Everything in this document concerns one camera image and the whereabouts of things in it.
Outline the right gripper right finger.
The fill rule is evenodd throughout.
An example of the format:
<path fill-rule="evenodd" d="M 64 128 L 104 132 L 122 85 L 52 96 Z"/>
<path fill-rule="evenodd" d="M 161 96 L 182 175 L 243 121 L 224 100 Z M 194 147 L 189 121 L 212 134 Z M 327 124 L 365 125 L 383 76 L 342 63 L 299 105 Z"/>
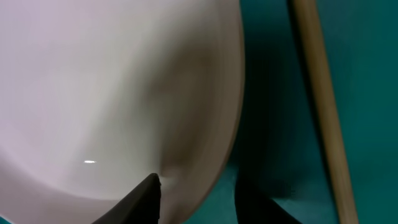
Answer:
<path fill-rule="evenodd" d="M 244 177 L 236 181 L 234 204 L 239 224 L 300 224 Z"/>

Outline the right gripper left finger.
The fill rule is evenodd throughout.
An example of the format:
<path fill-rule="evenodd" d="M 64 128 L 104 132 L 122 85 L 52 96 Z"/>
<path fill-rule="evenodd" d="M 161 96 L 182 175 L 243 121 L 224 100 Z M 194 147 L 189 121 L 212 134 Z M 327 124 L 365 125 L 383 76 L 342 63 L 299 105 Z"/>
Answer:
<path fill-rule="evenodd" d="M 161 183 L 156 173 L 148 175 L 111 210 L 93 224 L 158 224 Z"/>

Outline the large white plate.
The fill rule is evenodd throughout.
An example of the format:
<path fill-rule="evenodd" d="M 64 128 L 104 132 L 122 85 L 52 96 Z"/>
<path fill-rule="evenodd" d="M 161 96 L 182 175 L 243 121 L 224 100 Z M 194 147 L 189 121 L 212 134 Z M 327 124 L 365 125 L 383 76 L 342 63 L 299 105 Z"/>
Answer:
<path fill-rule="evenodd" d="M 1 0 L 1 216 L 93 223 L 156 173 L 160 222 L 183 223 L 243 84 L 238 1 Z"/>

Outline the wooden chopstick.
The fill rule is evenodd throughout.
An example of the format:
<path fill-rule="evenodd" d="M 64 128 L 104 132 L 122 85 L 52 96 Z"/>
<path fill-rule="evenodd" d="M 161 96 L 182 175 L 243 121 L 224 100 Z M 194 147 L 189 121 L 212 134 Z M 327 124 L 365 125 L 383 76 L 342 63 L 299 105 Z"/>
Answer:
<path fill-rule="evenodd" d="M 340 223 L 358 224 L 335 94 L 315 0 L 292 0 Z"/>

